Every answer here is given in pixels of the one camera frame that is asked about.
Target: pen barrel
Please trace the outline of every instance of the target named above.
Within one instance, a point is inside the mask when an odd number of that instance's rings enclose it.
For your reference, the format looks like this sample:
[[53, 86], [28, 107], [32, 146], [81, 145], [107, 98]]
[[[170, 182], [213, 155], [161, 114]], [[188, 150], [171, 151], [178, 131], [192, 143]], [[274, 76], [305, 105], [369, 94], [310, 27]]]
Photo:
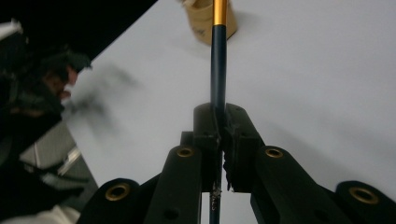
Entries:
[[225, 25], [213, 25], [211, 58], [211, 94], [210, 102], [219, 127], [225, 120], [225, 89], [227, 65], [227, 28]]

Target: screw hole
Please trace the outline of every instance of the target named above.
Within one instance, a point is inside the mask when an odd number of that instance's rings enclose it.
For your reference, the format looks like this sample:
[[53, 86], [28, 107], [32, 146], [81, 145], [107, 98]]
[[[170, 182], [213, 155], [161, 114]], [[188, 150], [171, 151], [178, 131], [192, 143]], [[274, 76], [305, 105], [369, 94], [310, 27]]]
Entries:
[[190, 156], [192, 156], [192, 154], [194, 154], [194, 152], [192, 151], [192, 149], [187, 148], [187, 147], [183, 147], [183, 148], [181, 148], [181, 149], [179, 149], [179, 150], [177, 151], [177, 155], [178, 155], [179, 157], [190, 157]]
[[119, 183], [106, 191], [106, 199], [111, 202], [119, 201], [125, 198], [129, 194], [130, 190], [131, 188], [128, 184]]
[[272, 158], [281, 158], [283, 157], [283, 153], [276, 148], [268, 148], [265, 150], [265, 154], [267, 154], [267, 156], [272, 157]]
[[368, 189], [352, 187], [349, 193], [361, 203], [377, 204], [379, 202], [378, 197]]

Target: white table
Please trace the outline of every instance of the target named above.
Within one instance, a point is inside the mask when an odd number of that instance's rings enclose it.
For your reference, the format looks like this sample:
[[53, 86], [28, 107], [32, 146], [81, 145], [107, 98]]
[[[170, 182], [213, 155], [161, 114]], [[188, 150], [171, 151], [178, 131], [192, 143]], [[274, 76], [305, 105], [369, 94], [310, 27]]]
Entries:
[[[233, 0], [233, 9], [227, 102], [320, 185], [355, 179], [396, 200], [396, 2]], [[177, 1], [161, 0], [92, 65], [73, 89], [68, 127], [99, 186], [142, 184], [209, 102], [210, 47]], [[221, 223], [255, 223], [248, 200], [224, 192]]]

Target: gold pen section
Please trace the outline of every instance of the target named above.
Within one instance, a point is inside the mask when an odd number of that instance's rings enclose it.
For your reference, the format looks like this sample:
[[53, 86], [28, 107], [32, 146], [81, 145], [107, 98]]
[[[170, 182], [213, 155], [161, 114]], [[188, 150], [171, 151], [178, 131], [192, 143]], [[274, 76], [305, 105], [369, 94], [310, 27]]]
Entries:
[[213, 25], [227, 25], [228, 0], [213, 0]]

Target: black plastic part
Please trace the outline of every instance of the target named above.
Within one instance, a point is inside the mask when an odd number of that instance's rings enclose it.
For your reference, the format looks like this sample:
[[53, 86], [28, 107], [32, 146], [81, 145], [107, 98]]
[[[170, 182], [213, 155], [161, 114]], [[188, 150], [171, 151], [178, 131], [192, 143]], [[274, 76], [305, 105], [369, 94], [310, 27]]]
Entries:
[[226, 117], [226, 130], [231, 136], [228, 141], [231, 144], [224, 148], [228, 189], [233, 187], [234, 192], [251, 192], [257, 176], [254, 159], [264, 142], [242, 107], [227, 104]]
[[200, 223], [201, 159], [201, 151], [191, 146], [169, 152], [145, 224]]
[[337, 186], [335, 195], [339, 207], [355, 223], [396, 223], [396, 203], [378, 189], [359, 181], [347, 181]]
[[286, 150], [263, 147], [256, 158], [257, 174], [279, 213], [279, 223], [351, 223]]
[[[129, 186], [129, 193], [118, 201], [106, 198], [109, 189], [118, 184]], [[105, 183], [95, 192], [81, 212], [78, 224], [129, 224], [136, 223], [139, 185], [129, 179], [115, 179]]]
[[259, 224], [279, 223], [279, 213], [271, 200], [271, 196], [259, 179], [253, 185], [250, 204]]
[[202, 192], [210, 192], [216, 178], [219, 131], [210, 104], [194, 108], [193, 145], [202, 152]]
[[194, 142], [194, 132], [182, 132], [180, 137], [180, 145], [192, 145]]

